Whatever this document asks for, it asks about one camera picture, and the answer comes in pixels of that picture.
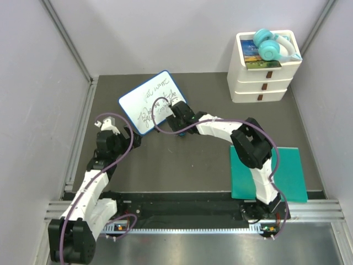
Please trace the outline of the blue framed whiteboard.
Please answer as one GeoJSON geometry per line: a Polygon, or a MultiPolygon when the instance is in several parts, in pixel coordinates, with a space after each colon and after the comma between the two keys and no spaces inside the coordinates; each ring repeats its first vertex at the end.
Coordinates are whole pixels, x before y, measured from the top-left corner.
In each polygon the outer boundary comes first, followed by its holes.
{"type": "Polygon", "coordinates": [[[119,99],[137,131],[145,135],[171,115],[170,103],[186,101],[171,74],[164,70],[119,99]]]}

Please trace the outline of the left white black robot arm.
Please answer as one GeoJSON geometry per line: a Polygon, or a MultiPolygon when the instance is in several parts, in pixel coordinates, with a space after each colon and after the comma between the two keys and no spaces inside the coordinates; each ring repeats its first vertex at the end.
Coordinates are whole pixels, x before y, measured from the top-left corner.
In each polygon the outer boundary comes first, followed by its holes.
{"type": "Polygon", "coordinates": [[[141,135],[127,126],[124,129],[127,137],[113,125],[101,127],[79,190],[60,218],[50,221],[48,236],[53,262],[90,264],[102,229],[110,218],[124,215],[122,202],[100,198],[115,172],[116,160],[141,145],[141,135]]]}

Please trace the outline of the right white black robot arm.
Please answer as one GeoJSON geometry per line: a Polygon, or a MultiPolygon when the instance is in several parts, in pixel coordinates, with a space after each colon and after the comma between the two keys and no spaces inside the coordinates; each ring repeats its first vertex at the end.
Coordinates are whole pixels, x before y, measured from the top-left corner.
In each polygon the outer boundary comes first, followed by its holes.
{"type": "Polygon", "coordinates": [[[250,169],[255,184],[255,200],[261,217],[271,218],[277,213],[281,195],[274,187],[271,169],[273,144],[254,118],[233,121],[206,112],[194,113],[183,101],[171,103],[172,115],[167,122],[173,132],[213,136],[233,144],[242,164],[250,169]]]}

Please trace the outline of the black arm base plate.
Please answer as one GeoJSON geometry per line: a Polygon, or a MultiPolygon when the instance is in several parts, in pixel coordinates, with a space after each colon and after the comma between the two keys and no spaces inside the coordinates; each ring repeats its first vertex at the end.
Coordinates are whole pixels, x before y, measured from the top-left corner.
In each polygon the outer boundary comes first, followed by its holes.
{"type": "Polygon", "coordinates": [[[133,213],[138,229],[215,229],[247,227],[262,219],[285,217],[284,203],[266,213],[253,199],[233,199],[230,192],[103,192],[117,202],[117,214],[133,213]]]}

